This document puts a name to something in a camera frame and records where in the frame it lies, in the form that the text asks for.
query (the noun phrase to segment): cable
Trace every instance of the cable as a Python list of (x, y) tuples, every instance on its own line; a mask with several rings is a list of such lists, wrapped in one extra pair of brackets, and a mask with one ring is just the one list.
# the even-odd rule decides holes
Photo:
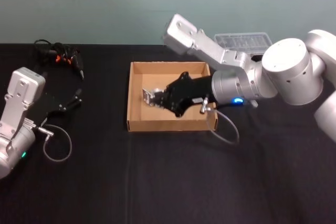
[(69, 136), (69, 134), (64, 130), (62, 129), (61, 127), (58, 127), (56, 125), (53, 125), (53, 124), (45, 124), (44, 126), (48, 126), (48, 127), (54, 127), (56, 129), (59, 129), (61, 130), (67, 137), (68, 137), (68, 140), (69, 140), (69, 147), (70, 147), (70, 150), (69, 150), (69, 153), (68, 155), (65, 157), (65, 158), (62, 158), (62, 159), (54, 159), (52, 157), (50, 157), (47, 152), (46, 152), (46, 146), (47, 146), (47, 143), (50, 139), (46, 140), (43, 144), (43, 153), (44, 155), (47, 157), (47, 159), (49, 159), (50, 161), (53, 161), (53, 162), (56, 162), (56, 163), (60, 163), (60, 162), (63, 162), (65, 160), (67, 160), (70, 156), (71, 156), (71, 153), (72, 153), (72, 141), (71, 141), (71, 137)]
[(226, 115), (224, 115), (224, 114), (223, 114), (221, 111), (219, 111), (219, 110), (216, 110), (216, 109), (210, 109), (210, 110), (208, 111), (208, 115), (209, 115), (209, 112), (217, 113), (217, 115), (220, 115), (222, 118), (224, 118), (226, 121), (228, 121), (228, 122), (232, 125), (232, 127), (235, 129), (235, 131), (236, 131), (236, 136), (237, 136), (237, 137), (236, 137), (235, 141), (232, 142), (232, 141), (229, 141), (229, 140), (227, 140), (226, 138), (220, 136), (218, 133), (216, 133), (216, 132), (210, 127), (209, 119), (208, 119), (208, 116), (207, 116), (207, 117), (206, 117), (206, 124), (208, 125), (208, 128), (209, 128), (209, 130), (211, 131), (211, 133), (214, 134), (215, 137), (219, 138), (220, 140), (222, 140), (223, 142), (225, 142), (225, 143), (227, 143), (227, 144), (229, 144), (229, 145), (237, 145), (237, 144), (239, 144), (239, 139), (240, 139), (240, 137), (239, 137), (239, 131), (238, 131), (238, 129), (237, 129), (235, 123), (232, 122), (230, 118), (228, 118)]

